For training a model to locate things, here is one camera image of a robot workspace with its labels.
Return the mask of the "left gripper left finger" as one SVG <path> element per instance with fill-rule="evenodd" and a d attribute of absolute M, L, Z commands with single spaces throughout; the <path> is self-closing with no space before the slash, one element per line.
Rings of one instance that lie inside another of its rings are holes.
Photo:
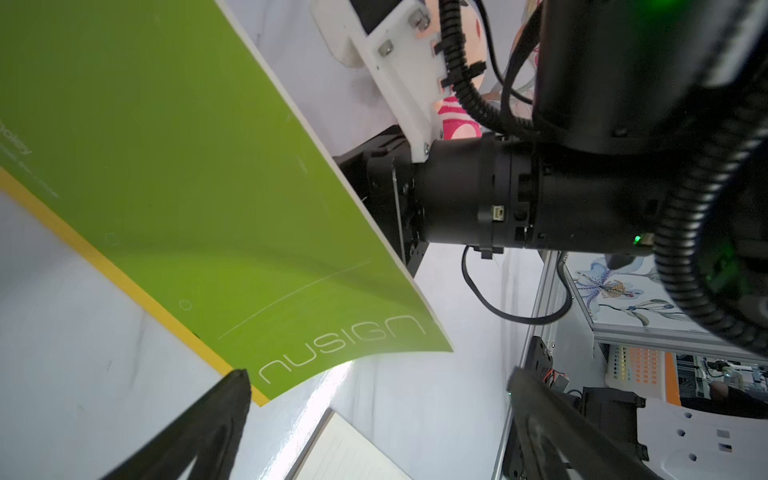
<path fill-rule="evenodd" d="M 107 479 L 228 479 L 251 405 L 243 369 L 229 372 Z"/>

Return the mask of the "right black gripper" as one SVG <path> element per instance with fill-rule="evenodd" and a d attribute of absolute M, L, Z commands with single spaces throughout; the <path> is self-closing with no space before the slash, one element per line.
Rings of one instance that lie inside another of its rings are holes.
<path fill-rule="evenodd" d="M 334 161 L 414 276 L 428 242 L 423 239 L 423 214 L 415 196 L 411 148 L 401 128 L 392 125 Z"/>

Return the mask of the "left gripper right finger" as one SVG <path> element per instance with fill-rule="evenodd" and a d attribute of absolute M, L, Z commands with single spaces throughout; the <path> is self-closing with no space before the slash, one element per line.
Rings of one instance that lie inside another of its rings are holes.
<path fill-rule="evenodd" d="M 510 378 L 511 407 L 528 479 L 656 479 L 527 369 Z"/>

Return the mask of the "yellow cover notebook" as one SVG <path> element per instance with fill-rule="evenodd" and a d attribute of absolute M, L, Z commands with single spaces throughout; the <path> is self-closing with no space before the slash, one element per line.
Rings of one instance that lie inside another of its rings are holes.
<path fill-rule="evenodd" d="M 286 479 L 410 479 L 337 412 L 328 408 Z"/>

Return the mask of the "green cover notebook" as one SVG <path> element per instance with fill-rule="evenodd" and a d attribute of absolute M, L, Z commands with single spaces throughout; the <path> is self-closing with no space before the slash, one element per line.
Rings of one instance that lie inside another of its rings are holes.
<path fill-rule="evenodd" d="M 5 1 L 1 186 L 264 405 L 451 344 L 221 1 Z"/>

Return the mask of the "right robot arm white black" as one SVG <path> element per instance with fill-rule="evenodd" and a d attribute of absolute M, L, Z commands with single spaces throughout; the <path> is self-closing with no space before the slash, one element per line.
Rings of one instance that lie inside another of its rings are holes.
<path fill-rule="evenodd" d="M 541 1 L 476 81 L 478 1 L 315 1 L 396 118 L 337 158 L 410 273 L 430 243 L 652 256 L 673 303 L 767 353 L 767 5 Z"/>

